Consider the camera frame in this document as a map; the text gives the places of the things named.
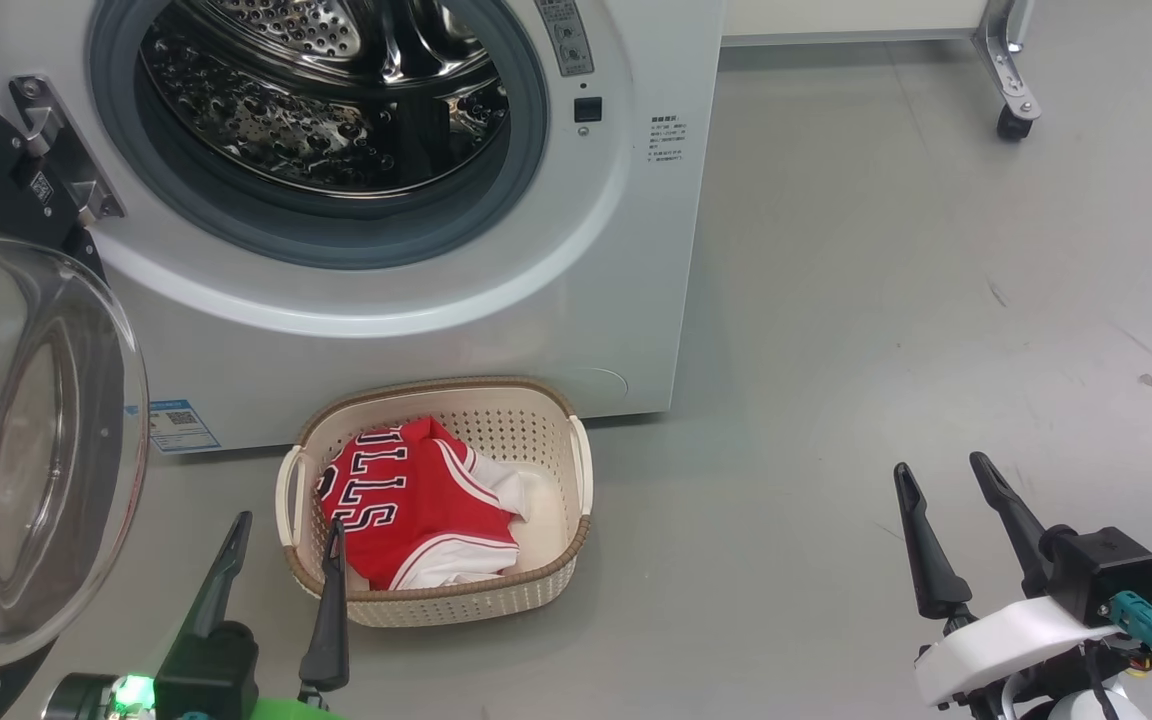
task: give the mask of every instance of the laundry basket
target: laundry basket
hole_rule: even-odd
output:
[[[509,526],[518,562],[502,577],[448,588],[374,591],[347,569],[349,619],[372,628],[468,623],[530,611],[563,592],[589,533],[593,467],[584,425],[567,401],[525,378],[417,382],[347,397],[317,414],[278,473],[278,533],[291,574],[323,592],[325,520],[314,490],[323,469],[362,430],[433,416],[483,455],[516,469],[530,520]]]

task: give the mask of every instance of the gray floor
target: gray floor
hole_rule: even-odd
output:
[[[673,414],[593,433],[596,531],[547,609],[353,629],[349,717],[937,717],[890,469],[908,460],[978,614],[1020,599],[986,450],[1047,523],[1152,550],[1152,3],[1039,6],[1018,146],[965,45],[723,56]],[[235,511],[232,614],[294,694],[314,604],[273,456],[157,461],[63,670],[153,670]],[[1152,676],[1129,680],[1152,715]],[[943,717],[965,717],[954,711]]]

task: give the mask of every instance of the white washing machine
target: white washing machine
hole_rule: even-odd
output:
[[[429,378],[524,374],[582,415],[650,414],[722,16],[0,0],[0,114],[70,169],[55,191],[141,339],[160,450],[287,444],[334,397]]]

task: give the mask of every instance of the clothing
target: clothing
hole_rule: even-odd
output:
[[[346,559],[372,589],[441,588],[497,577],[518,560],[509,520],[526,520],[522,478],[433,418],[369,430],[319,480]]]

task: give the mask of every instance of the qr code sticker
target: qr code sticker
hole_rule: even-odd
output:
[[[188,410],[180,411],[180,414],[166,414],[168,415],[168,420],[172,420],[173,425],[194,425],[198,423],[194,414]]]
[[[47,177],[41,173],[36,174],[32,181],[29,181],[29,190],[32,190],[38,202],[41,202],[44,205],[51,200],[51,194],[54,192],[51,190],[51,183],[47,182]]]

